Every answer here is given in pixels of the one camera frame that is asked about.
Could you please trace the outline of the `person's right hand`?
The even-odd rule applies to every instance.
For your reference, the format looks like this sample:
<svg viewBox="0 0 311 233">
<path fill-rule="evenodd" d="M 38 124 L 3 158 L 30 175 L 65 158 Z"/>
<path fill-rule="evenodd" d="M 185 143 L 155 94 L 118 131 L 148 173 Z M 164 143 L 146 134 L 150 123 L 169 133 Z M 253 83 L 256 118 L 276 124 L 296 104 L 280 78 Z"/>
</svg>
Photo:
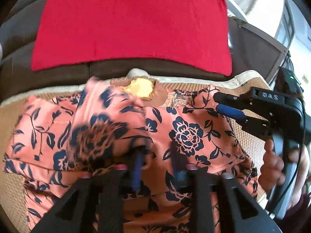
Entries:
<svg viewBox="0 0 311 233">
<path fill-rule="evenodd" d="M 259 184 L 265 192 L 270 192 L 275 185 L 282 185 L 285 181 L 285 175 L 282 173 L 284 168 L 284 162 L 273 152 L 274 144 L 271 139 L 265 142 L 265 154 L 263 156 L 264 164 L 261 167 L 261 175 L 259 176 Z M 289 154 L 289 160 L 294 163 L 298 163 L 299 149 L 294 149 Z M 310 167 L 310 157 L 307 147 L 303 145 L 301 148 L 301 160 L 298 169 L 297 179 L 292 193 L 291 200 L 288 205 L 288 210 L 298 204 L 303 185 L 307 179 L 308 171 Z"/>
</svg>

